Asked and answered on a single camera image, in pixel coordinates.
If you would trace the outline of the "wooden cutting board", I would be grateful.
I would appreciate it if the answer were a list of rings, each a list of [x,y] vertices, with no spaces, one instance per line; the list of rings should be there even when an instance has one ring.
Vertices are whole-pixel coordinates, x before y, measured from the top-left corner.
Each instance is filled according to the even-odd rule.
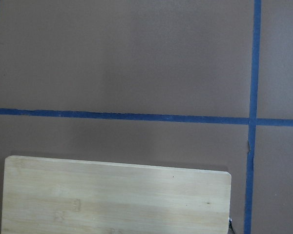
[[[3,234],[225,234],[228,172],[9,156]]]

